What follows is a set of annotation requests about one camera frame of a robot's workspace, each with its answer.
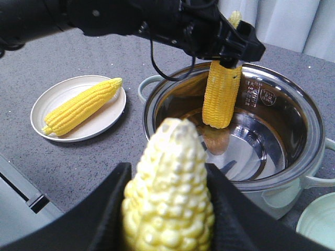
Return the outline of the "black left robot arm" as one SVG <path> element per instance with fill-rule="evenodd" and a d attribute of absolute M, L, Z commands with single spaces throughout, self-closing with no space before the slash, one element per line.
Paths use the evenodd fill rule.
<path fill-rule="evenodd" d="M 234 27 L 217 1 L 1 1 L 1 53 L 72 28 L 89 37 L 135 35 L 225 67 L 259 61 L 265 51 L 255 28 Z"/>

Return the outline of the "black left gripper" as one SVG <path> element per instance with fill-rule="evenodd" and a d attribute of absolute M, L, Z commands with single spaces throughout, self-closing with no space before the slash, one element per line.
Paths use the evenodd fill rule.
<path fill-rule="evenodd" d="M 138 5 L 142 27 L 137 35 L 176 47 L 198 58 L 222 58 L 219 64 L 236 68 L 239 60 L 256 62 L 266 48 L 255 28 L 239 21 L 235 28 L 217 5 Z M 220 52 L 214 51 L 219 38 Z"/>

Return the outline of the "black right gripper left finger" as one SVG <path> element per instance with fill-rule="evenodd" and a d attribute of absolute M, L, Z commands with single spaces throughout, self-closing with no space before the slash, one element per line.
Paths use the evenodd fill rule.
<path fill-rule="evenodd" d="M 131 164 L 119 163 L 82 202 L 1 250 L 121 250 L 121 203 Z"/>

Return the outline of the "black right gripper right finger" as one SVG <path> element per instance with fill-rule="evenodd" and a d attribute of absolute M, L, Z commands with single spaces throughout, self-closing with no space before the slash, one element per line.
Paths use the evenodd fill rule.
<path fill-rule="evenodd" d="M 212 250 L 327 250 L 266 214 L 214 164 L 205 167 L 215 213 Z"/>

